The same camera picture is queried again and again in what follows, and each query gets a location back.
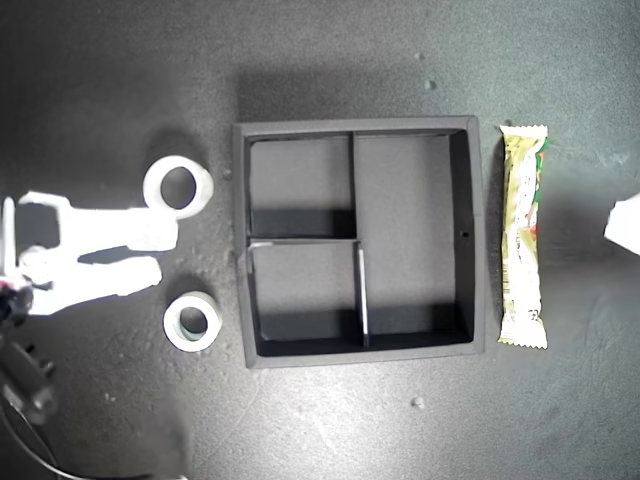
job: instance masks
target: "tape roll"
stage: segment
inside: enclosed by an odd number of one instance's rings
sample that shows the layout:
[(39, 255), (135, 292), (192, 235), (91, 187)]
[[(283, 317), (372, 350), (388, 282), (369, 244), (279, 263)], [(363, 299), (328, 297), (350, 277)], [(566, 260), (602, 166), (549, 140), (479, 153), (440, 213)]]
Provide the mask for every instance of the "tape roll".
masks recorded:
[[(162, 197), (162, 181), (169, 172), (176, 168), (187, 170), (196, 184), (196, 191), (191, 202), (180, 209), (171, 207)], [(147, 207), (171, 212), (180, 220), (193, 217), (204, 209), (213, 196), (213, 179), (206, 169), (193, 160), (179, 155), (172, 155), (161, 158), (149, 167), (142, 182), (142, 194)]]
[[(195, 308), (207, 323), (203, 333), (184, 328), (180, 314), (185, 308)], [(215, 300), (203, 292), (189, 292), (175, 299), (164, 313), (164, 332), (171, 343), (183, 352), (199, 352), (211, 346), (222, 328), (222, 316)]]

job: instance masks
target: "dark gray table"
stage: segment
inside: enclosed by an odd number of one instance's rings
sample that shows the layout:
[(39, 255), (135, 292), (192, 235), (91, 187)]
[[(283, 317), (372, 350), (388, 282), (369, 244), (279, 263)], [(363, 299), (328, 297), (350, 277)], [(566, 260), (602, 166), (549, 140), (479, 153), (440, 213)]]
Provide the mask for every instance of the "dark gray table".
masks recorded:
[[(141, 205), (149, 162), (185, 149), (216, 184), (160, 257), (159, 287), (25, 327), (59, 365), (63, 403), (45, 433), (60, 463), (195, 479), (640, 478), (640, 258), (602, 238), (613, 202), (640, 191), (638, 32), (632, 0), (5, 0), (3, 195)], [(486, 352), (246, 370), (231, 124), (442, 114), (481, 124)], [(495, 342), (495, 127), (507, 120), (551, 132), (540, 211), (548, 351)], [(177, 351), (161, 327), (168, 300), (193, 286), (225, 314), (202, 355)], [(0, 461), (3, 478), (49, 478), (5, 434)]]

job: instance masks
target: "candy bar wrapper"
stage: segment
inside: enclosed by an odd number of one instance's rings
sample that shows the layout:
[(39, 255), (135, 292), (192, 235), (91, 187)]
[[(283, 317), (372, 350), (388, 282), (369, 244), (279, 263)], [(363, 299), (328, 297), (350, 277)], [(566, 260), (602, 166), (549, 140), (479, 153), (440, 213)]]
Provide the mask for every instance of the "candy bar wrapper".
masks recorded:
[(501, 126), (505, 144), (501, 343), (547, 348), (540, 318), (538, 187), (548, 129)]

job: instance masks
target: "black cable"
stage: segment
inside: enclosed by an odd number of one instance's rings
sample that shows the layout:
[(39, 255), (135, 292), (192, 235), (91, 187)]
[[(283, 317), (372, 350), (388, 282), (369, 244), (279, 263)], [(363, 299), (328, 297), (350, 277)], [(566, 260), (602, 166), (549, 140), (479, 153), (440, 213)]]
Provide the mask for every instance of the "black cable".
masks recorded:
[(43, 446), (44, 450), (47, 452), (47, 455), (49, 456), (49, 458), (51, 460), (47, 461), (45, 458), (40, 456), (40, 454), (38, 454), (36, 451), (34, 451), (22, 439), (22, 437), (18, 434), (16, 429), (11, 424), (11, 421), (9, 420), (9, 417), (7, 416), (7, 411), (6, 411), (6, 407), (4, 406), (4, 403), (5, 402), (0, 400), (0, 420), (2, 420), (2, 423), (6, 427), (7, 431), (11, 435), (11, 437), (13, 437), (13, 439), (16, 441), (16, 443), (18, 445), (20, 445), (20, 447), (25, 451), (25, 453), (27, 455), (29, 455), (33, 460), (35, 460), (37, 463), (39, 463), (42, 467), (46, 468), (51, 473), (54, 473), (55, 475), (57, 475), (58, 479), (60, 477), (67, 478), (68, 480), (149, 480), (149, 479), (153, 478), (152, 475), (150, 475), (150, 474), (136, 475), (134, 477), (87, 477), (87, 476), (83, 476), (83, 475), (76, 475), (74, 473), (70, 473), (70, 472), (67, 472), (65, 470), (62, 470), (61, 468), (58, 468), (56, 466), (55, 457), (53, 456), (53, 453), (51, 452), (51, 450), (49, 449), (49, 447), (45, 443), (44, 439), (40, 436), (40, 434), (36, 431), (36, 429), (31, 426), (29, 421), (26, 418), (24, 418), (24, 416), (21, 415), (20, 412), (16, 411), (16, 413), (18, 414), (18, 416), (20, 416), (22, 421), (27, 424), (27, 426), (29, 428), (29, 431), (38, 440), (38, 443), (40, 443)]

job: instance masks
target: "black divided tray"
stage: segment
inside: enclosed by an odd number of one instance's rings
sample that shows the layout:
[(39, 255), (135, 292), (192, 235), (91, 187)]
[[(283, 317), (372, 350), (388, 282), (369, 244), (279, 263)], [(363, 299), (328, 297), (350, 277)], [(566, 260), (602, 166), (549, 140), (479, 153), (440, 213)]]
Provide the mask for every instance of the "black divided tray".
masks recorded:
[(248, 367), (484, 350), (475, 117), (234, 128)]

